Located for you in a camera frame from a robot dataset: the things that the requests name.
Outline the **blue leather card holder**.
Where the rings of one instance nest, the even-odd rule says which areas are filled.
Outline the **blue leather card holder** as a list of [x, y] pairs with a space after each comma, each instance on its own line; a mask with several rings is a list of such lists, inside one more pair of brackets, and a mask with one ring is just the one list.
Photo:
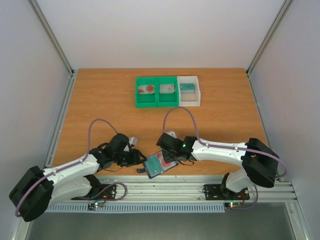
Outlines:
[[137, 169], [137, 173], [146, 173], [150, 179], [153, 179], [156, 176], [161, 175], [172, 168], [175, 168], [179, 165], [179, 163], [177, 161], [166, 163], [163, 157], [163, 153], [159, 151], [147, 157], [146, 161], [143, 162], [142, 165], [143, 168]]

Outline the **red circle card from holder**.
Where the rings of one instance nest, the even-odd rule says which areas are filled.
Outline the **red circle card from holder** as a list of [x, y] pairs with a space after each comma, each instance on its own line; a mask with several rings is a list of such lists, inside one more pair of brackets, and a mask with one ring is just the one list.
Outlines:
[[167, 170], [169, 170], [171, 168], [174, 168], [175, 166], [178, 165], [178, 163], [176, 161], [166, 163], [161, 151], [156, 154], [156, 157], [157, 157], [157, 159], [159, 161], [160, 168], [161, 168], [161, 170], [163, 172], [165, 172], [165, 171], [167, 171]]

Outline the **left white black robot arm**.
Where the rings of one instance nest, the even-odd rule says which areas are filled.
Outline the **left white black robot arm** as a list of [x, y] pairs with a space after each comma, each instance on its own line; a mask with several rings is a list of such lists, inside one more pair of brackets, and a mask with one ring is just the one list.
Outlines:
[[15, 215], [31, 222], [48, 207], [68, 200], [97, 200], [108, 189], [95, 174], [110, 168], [131, 167], [144, 163], [147, 158], [134, 148], [136, 138], [116, 134], [88, 151], [84, 156], [58, 167], [29, 168], [9, 194], [16, 207]]

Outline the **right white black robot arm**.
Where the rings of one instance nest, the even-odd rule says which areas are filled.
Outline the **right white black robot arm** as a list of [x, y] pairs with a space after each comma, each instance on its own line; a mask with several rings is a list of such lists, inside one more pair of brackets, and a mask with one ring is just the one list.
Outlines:
[[236, 172], [226, 173], [218, 195], [224, 200], [235, 198], [242, 190], [257, 185], [273, 188], [278, 171], [279, 156], [257, 138], [248, 142], [212, 142], [195, 136], [184, 140], [171, 133], [163, 133], [156, 145], [161, 148], [166, 163], [174, 161], [217, 161], [240, 167]]

